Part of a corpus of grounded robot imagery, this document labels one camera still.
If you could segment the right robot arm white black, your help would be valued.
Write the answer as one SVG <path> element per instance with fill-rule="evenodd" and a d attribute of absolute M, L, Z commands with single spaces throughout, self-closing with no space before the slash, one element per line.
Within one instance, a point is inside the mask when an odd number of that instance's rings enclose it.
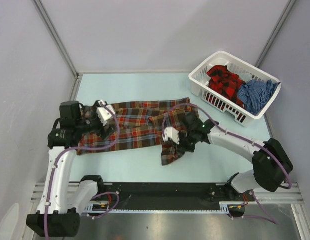
<path fill-rule="evenodd" d="M 248 160 L 253 169 L 234 174 L 225 184 L 225 194 L 237 201 L 247 191 L 263 188 L 276 192 L 282 188 L 294 166 L 281 143 L 270 138 L 267 141 L 254 141 L 241 135 L 222 130 L 219 123 L 208 119 L 202 122 L 194 112 L 189 112 L 182 120 L 185 132 L 179 132 L 177 149 L 194 152 L 199 142 L 225 148 Z"/>

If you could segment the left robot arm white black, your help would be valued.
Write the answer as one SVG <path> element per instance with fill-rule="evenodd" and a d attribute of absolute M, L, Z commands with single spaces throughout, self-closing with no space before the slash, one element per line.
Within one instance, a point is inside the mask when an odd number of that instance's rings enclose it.
<path fill-rule="evenodd" d="M 28 214 L 26 225 L 38 236 L 50 238 L 75 237 L 80 227 L 81 215 L 92 200 L 110 198 L 99 175 L 84 176 L 72 197 L 68 188 L 74 159 L 79 151 L 104 151 L 113 147 L 116 138 L 102 147 L 80 146 L 85 134 L 95 133 L 102 138 L 120 131 L 113 106 L 98 100 L 92 107 L 78 101 L 60 104 L 60 117 L 48 135 L 48 170 L 42 197 L 36 212 Z"/>

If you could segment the brown red plaid shirt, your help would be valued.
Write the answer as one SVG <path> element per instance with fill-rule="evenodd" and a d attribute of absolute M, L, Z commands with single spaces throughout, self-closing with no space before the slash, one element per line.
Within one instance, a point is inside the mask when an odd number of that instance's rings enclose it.
<path fill-rule="evenodd" d="M 164 101 L 131 101 L 113 103 L 119 122 L 119 140 L 114 146 L 103 152 L 114 152 L 162 146 L 161 164 L 167 166 L 184 156 L 172 143 L 164 142 L 162 137 L 162 125 L 165 113 L 169 116 L 165 121 L 167 127 L 174 127 L 180 132 L 186 129 L 182 120 L 187 113 L 194 112 L 199 116 L 198 109 L 191 106 L 179 106 L 175 110 L 171 108 L 180 104 L 189 104 L 187 98 Z"/>

